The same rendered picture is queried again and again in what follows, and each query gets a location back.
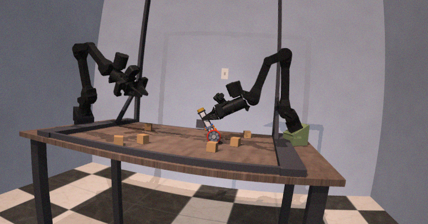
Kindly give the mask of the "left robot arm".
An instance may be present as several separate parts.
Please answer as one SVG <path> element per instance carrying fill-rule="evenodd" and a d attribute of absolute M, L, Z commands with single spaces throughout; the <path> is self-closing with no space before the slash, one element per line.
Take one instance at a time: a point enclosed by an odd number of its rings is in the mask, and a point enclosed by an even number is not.
<path fill-rule="evenodd" d="M 296 111 L 291 108 L 289 101 L 289 69 L 292 59 L 292 52 L 288 48 L 282 48 L 282 50 L 280 49 L 279 52 L 276 54 L 264 58 L 264 63 L 261 67 L 257 80 L 254 86 L 252 87 L 250 94 L 248 94 L 248 91 L 246 91 L 245 93 L 245 91 L 242 90 L 240 81 L 231 82 L 226 85 L 226 88 L 230 97 L 235 98 L 234 100 L 232 100 L 232 102 L 235 106 L 236 111 L 239 111 L 243 108 L 248 111 L 250 108 L 249 105 L 255 106 L 259 103 L 262 87 L 271 65 L 275 64 L 276 62 L 280 62 L 282 76 L 281 98 L 280 101 L 277 101 L 277 105 L 279 105 L 279 110 L 278 106 L 276 109 L 279 112 L 280 117 L 286 120 L 285 124 L 288 128 L 288 131 L 290 133 L 293 133 L 302 129 L 303 126 L 301 125 L 299 116 L 297 115 Z M 213 99 L 219 104 L 221 104 L 221 106 L 224 106 L 229 101 L 226 101 L 224 99 L 223 93 L 217 93 Z M 246 100 L 249 105 L 247 105 Z"/>

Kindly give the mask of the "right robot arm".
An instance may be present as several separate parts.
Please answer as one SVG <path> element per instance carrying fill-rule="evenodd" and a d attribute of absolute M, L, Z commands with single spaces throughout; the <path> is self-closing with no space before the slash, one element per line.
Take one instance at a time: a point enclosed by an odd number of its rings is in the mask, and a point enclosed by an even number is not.
<path fill-rule="evenodd" d="M 129 56 L 120 52 L 116 52 L 114 62 L 106 59 L 102 53 L 98 50 L 93 42 L 78 43 L 72 47 L 74 57 L 76 58 L 79 65 L 80 78 L 82 83 L 81 97 L 77 98 L 79 108 L 76 109 L 81 116 L 90 115 L 91 104 L 97 100 L 96 88 L 91 86 L 90 75 L 87 66 L 88 54 L 94 59 L 98 65 L 98 70 L 102 76 L 109 75 L 109 83 L 116 82 L 119 74 L 123 73 L 121 70 L 126 68 Z M 117 56 L 116 56 L 117 55 Z M 112 64 L 113 63 L 113 64 Z M 136 65 L 128 66 L 124 74 L 121 74 L 124 80 L 128 78 L 135 78 L 140 72 L 140 67 Z"/>

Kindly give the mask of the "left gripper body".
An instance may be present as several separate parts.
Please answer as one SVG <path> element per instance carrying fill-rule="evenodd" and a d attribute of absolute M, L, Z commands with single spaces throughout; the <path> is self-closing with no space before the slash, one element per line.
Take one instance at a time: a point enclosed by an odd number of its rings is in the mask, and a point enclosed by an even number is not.
<path fill-rule="evenodd" d="M 215 110 L 216 110 L 218 117 L 220 116 L 219 117 L 220 119 L 223 119 L 225 116 L 236 112 L 236 109 L 235 109 L 235 106 L 234 106 L 232 100 L 228 101 L 228 103 L 225 104 L 224 106 L 221 106 L 221 104 L 219 104 L 219 103 L 216 104 Z"/>

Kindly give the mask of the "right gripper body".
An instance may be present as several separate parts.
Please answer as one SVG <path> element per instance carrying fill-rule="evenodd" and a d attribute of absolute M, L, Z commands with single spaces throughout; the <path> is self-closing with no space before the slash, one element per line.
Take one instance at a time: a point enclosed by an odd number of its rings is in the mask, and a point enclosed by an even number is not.
<path fill-rule="evenodd" d="M 121 74 L 124 74 L 124 73 L 121 73 Z M 116 79 L 116 84 L 115 84 L 114 91 L 113 91 L 113 93 L 114 93 L 115 96 L 117 96 L 117 97 L 121 96 L 122 95 L 121 90 L 125 91 L 126 85 L 129 82 L 132 82 L 133 87 L 135 87 L 137 89 L 139 81 L 145 80 L 143 86 L 146 88 L 146 85 L 147 85 L 147 82 L 148 82 L 148 78 L 146 78 L 146 77 L 140 77 L 138 79 L 138 81 L 134 81 L 135 78 L 132 77 L 132 78 L 128 78 L 128 80 L 126 82 L 126 80 L 124 80 L 124 78 L 122 77 L 121 74 L 119 74 L 118 77 L 117 77 L 117 79 Z"/>

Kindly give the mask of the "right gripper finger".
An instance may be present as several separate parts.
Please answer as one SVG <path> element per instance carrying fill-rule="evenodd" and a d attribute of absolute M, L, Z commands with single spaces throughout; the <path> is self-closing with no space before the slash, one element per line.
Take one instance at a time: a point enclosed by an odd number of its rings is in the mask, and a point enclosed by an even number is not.
<path fill-rule="evenodd" d="M 124 96 L 142 97 L 142 94 L 133 87 L 132 82 L 127 83 Z"/>
<path fill-rule="evenodd" d="M 142 95 L 147 96 L 147 95 L 148 95 L 148 92 L 147 92 L 147 91 L 146 91 L 146 89 L 144 88 L 143 84 L 144 84 L 144 81 L 143 81 L 143 80 L 139 81 L 139 84 L 138 84 L 137 90 L 138 90 Z"/>

